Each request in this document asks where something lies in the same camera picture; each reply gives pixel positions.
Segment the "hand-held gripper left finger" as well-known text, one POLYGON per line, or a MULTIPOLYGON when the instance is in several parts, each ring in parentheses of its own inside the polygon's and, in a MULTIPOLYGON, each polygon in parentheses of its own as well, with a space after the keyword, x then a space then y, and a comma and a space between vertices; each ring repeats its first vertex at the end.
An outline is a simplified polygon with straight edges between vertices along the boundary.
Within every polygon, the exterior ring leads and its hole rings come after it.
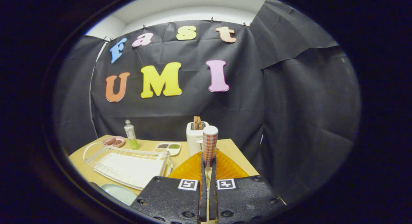
POLYGON ((203 155, 194 154, 176 169, 177 177, 154 176, 131 208, 171 224, 200 224, 207 220, 207 180, 203 155))

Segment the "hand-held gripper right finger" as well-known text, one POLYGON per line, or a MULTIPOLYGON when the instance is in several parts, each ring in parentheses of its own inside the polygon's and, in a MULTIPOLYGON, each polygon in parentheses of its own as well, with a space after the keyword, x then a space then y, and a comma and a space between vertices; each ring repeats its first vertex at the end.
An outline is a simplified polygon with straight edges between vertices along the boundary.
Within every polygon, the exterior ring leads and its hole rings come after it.
POLYGON ((262 175, 249 176, 231 158, 215 152, 209 190, 209 219, 218 224, 259 224, 287 204, 262 175))

